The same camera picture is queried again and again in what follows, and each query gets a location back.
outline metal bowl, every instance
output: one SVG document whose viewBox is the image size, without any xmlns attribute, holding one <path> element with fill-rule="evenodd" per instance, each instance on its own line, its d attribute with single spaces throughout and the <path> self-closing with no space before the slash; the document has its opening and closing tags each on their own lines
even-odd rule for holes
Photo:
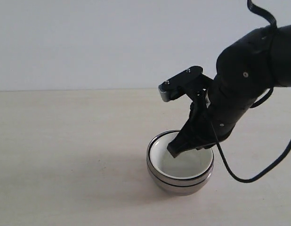
<svg viewBox="0 0 291 226">
<path fill-rule="evenodd" d="M 179 130 L 157 135 L 147 148 L 147 169 L 162 190 L 172 195 L 191 195 L 199 191 L 209 180 L 214 163 L 212 149 L 190 150 L 173 158 L 167 151 Z"/>
</svg>

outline black cable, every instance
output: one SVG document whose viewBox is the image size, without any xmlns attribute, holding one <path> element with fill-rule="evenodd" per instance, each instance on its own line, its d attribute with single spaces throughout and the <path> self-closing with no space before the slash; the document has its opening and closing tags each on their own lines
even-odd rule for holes
<svg viewBox="0 0 291 226">
<path fill-rule="evenodd" d="M 277 28 L 276 19 L 270 12 L 252 3 L 252 0 L 247 0 L 247 7 L 250 12 L 266 19 L 270 23 L 271 28 Z"/>
<path fill-rule="evenodd" d="M 203 98 L 203 101 L 205 103 L 205 95 L 202 95 L 202 98 Z M 221 148 L 221 145 L 219 143 L 219 140 L 218 140 L 218 136 L 216 134 L 216 131 L 215 131 L 215 128 L 212 124 L 212 121 L 210 119 L 210 117 L 208 116 L 208 111 L 207 111 L 207 107 L 206 107 L 206 104 L 204 105 L 205 106 L 205 111 L 206 111 L 206 115 L 207 115 L 207 118 L 210 122 L 210 125 L 211 125 L 211 128 L 212 128 L 212 131 L 214 133 L 214 136 L 215 136 L 215 139 L 216 139 L 216 145 L 218 147 L 218 150 L 220 152 L 220 155 L 221 155 L 221 158 L 223 160 L 223 163 L 228 171 L 228 173 L 233 177 L 233 179 L 237 180 L 238 182 L 241 182 L 241 183 L 252 183 L 254 181 L 257 181 L 258 179 L 260 179 L 262 176 L 264 176 L 265 174 L 267 174 L 269 171 L 271 171 L 275 166 L 277 166 L 288 154 L 289 152 L 291 151 L 291 139 L 288 143 L 288 145 L 286 146 L 284 152 L 273 162 L 271 163 L 268 167 L 266 167 L 263 171 L 261 171 L 259 174 L 257 174 L 256 176 L 252 177 L 252 178 L 249 178 L 249 179 L 242 179 L 242 178 L 239 178 L 237 175 L 235 175 L 232 170 L 230 169 L 228 163 L 227 163 L 227 160 L 226 160 L 226 157 L 224 156 L 224 153 L 223 153 L 223 150 Z"/>
<path fill-rule="evenodd" d="M 255 108 L 257 106 L 260 106 L 262 103 L 264 103 L 266 100 L 269 99 L 269 97 L 272 95 L 274 88 L 272 87 L 260 100 L 255 102 L 250 108 Z"/>
</svg>

